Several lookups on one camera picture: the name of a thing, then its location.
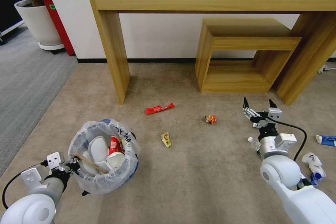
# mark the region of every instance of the white wall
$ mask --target white wall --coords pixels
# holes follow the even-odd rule
[[[53,0],[78,58],[105,58],[89,0]],[[241,14],[121,14],[128,58],[193,58],[204,16]],[[292,28],[296,14],[271,16]],[[253,52],[217,52],[217,57],[252,57]]]

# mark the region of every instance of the red snack wrapper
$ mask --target red snack wrapper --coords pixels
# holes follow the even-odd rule
[[[217,122],[215,115],[206,115],[205,120],[207,123],[212,124],[212,125]]]
[[[157,112],[161,112],[163,110],[167,110],[167,109],[174,108],[174,107],[175,106],[174,106],[173,103],[170,103],[167,107],[161,107],[159,105],[159,106],[156,106],[156,107],[153,107],[153,108],[146,108],[145,113],[146,114],[155,114]]]

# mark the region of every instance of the cable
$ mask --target cable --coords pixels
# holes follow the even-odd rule
[[[305,136],[304,136],[303,142],[302,142],[302,144],[301,144],[299,150],[297,151],[297,153],[295,154],[295,156],[294,156],[294,158],[293,158],[293,160],[296,161],[298,155],[300,154],[302,148],[304,147],[304,145],[305,145],[305,143],[306,143],[306,141],[307,141],[307,133],[306,133],[303,129],[301,129],[300,127],[298,127],[298,126],[294,126],[294,125],[287,124],[287,123],[284,123],[284,122],[276,121],[276,120],[274,120],[274,119],[272,119],[272,118],[270,118],[270,117],[266,117],[266,118],[269,119],[269,120],[271,120],[271,121],[273,121],[273,122],[276,122],[276,123],[278,123],[278,124],[282,124],[282,125],[285,125],[285,126],[288,126],[288,127],[292,127],[292,128],[301,130],[301,131],[304,133]]]
[[[21,175],[22,172],[24,172],[25,170],[29,169],[29,168],[32,168],[33,166],[36,166],[36,165],[43,165],[43,166],[48,166],[48,161],[47,160],[44,160],[43,162],[39,163],[39,164],[34,164],[26,169],[24,169],[23,171],[21,171],[20,173],[16,174],[8,183],[7,185],[5,186],[5,188],[3,189],[2,191],[2,204],[3,206],[8,209],[8,206],[6,204],[6,191],[7,191],[7,188],[9,187],[9,185],[17,178]]]

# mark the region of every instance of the trash bin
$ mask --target trash bin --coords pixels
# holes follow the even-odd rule
[[[62,24],[62,21],[57,13],[57,10],[55,8],[55,5],[53,3],[53,0],[43,0],[44,5],[47,7],[47,10],[49,12],[49,15],[52,19],[52,22],[54,23],[56,30],[62,40],[62,43],[65,47],[65,50],[67,51],[69,56],[75,55],[75,50],[71,45],[70,39],[67,35],[67,32],[64,29],[64,26]]]
[[[111,136],[119,136],[124,143],[125,159],[120,167],[111,170],[107,174],[88,175],[79,169],[75,172],[79,187],[92,194],[105,194],[117,189],[129,181],[136,172],[139,162],[138,154],[140,146],[137,143],[135,135],[123,124],[113,120],[105,119],[102,121],[89,121],[85,123],[81,130],[77,132],[70,143],[68,150],[69,159],[77,152],[82,154],[88,149],[89,143],[97,136],[103,136],[105,139]]]

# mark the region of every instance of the wooden stick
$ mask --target wooden stick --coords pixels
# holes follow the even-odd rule
[[[103,172],[104,174],[108,173],[105,169],[99,167],[95,163],[93,163],[91,160],[87,159],[86,157],[83,157],[81,154],[75,153],[75,157],[82,160],[83,162],[87,163],[88,165],[91,165],[92,167],[96,168],[98,171]]]

